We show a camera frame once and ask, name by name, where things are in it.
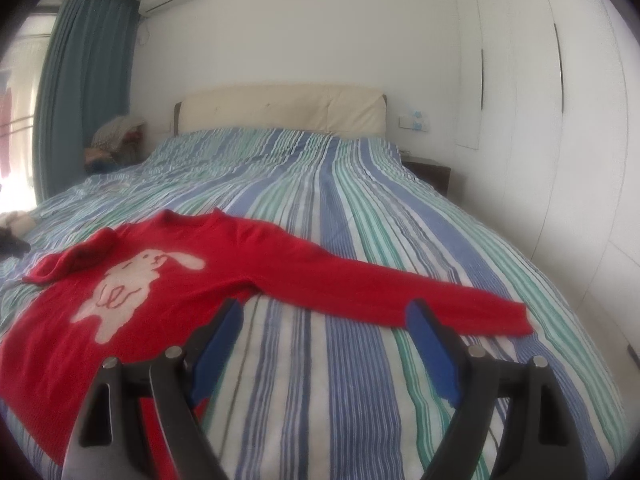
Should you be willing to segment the red knit sweater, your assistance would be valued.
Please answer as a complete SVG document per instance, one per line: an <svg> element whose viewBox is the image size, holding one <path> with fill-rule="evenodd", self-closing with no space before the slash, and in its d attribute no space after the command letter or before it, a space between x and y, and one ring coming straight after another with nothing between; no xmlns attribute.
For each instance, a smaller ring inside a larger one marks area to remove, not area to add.
<svg viewBox="0 0 640 480"><path fill-rule="evenodd" d="M523 337L520 302L343 258L272 223L215 210L96 231L42 257L25 275L38 295L1 343L1 400L59 467L80 404L103 359L139 361L182 344L226 299L256 295L401 328L413 299L463 336Z"/></svg>

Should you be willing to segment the pile of clothes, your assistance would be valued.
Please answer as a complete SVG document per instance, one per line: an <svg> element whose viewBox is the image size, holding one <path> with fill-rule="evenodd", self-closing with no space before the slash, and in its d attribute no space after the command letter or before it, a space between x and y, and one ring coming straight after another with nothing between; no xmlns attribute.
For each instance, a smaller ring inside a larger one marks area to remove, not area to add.
<svg viewBox="0 0 640 480"><path fill-rule="evenodd" d="M120 115L101 126L84 151L87 174L108 174L140 162L145 121L134 115Z"/></svg>

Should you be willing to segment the striped blue green bedspread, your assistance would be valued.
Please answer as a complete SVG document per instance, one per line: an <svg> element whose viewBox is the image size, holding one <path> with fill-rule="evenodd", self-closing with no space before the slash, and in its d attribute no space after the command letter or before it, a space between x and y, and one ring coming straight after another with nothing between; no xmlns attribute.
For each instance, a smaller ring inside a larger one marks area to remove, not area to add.
<svg viewBox="0 0 640 480"><path fill-rule="evenodd" d="M614 379L558 290L384 140L184 134L35 220L29 254L1 267L1 420L43 479L108 356L152 359L228 298L243 327L203 372L198 418L232 479L421 477L454 410L407 333L416 298L495 358L548 362L589 478L628 448Z"/></svg>

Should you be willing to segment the dark wooden nightstand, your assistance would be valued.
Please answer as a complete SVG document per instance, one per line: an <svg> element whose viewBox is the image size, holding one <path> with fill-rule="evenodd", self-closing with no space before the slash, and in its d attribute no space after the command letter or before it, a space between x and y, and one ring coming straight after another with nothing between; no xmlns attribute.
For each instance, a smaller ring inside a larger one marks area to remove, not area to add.
<svg viewBox="0 0 640 480"><path fill-rule="evenodd" d="M431 185L436 192L447 196L451 168L434 160L402 154L402 166L411 171L418 179Z"/></svg>

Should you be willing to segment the teal curtain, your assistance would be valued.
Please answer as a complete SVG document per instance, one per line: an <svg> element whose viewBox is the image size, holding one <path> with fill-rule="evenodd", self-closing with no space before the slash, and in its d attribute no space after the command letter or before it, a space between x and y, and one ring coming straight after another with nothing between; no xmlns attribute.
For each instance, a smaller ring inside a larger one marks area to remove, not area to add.
<svg viewBox="0 0 640 480"><path fill-rule="evenodd" d="M85 177L84 149L129 112L136 0L64 0L39 81L32 129L36 200Z"/></svg>

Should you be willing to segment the cream padded headboard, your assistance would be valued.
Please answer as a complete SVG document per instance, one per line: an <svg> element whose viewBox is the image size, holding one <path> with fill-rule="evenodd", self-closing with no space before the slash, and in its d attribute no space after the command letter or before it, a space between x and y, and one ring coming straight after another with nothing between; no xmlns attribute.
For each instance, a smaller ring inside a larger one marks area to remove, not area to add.
<svg viewBox="0 0 640 480"><path fill-rule="evenodd" d="M283 128L342 138L386 136L386 95L352 84L236 84L186 96L174 133L216 128Z"/></svg>

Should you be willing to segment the white wardrobe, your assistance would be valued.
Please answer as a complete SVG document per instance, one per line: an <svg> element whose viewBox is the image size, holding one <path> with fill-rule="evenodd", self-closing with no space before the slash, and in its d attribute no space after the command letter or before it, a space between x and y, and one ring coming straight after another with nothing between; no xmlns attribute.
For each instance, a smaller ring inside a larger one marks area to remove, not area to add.
<svg viewBox="0 0 640 480"><path fill-rule="evenodd" d="M639 345L639 46L612 0L457 0L462 204Z"/></svg>

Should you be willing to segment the wall power outlet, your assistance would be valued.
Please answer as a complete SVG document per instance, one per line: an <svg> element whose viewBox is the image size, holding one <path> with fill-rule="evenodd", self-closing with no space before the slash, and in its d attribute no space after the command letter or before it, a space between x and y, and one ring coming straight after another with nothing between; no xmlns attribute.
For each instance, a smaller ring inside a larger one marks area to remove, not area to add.
<svg viewBox="0 0 640 480"><path fill-rule="evenodd" d="M409 114L399 115L398 128L409 131L429 133L431 126L430 121L428 120L428 116L420 112L420 110L416 110L415 112L411 112Z"/></svg>

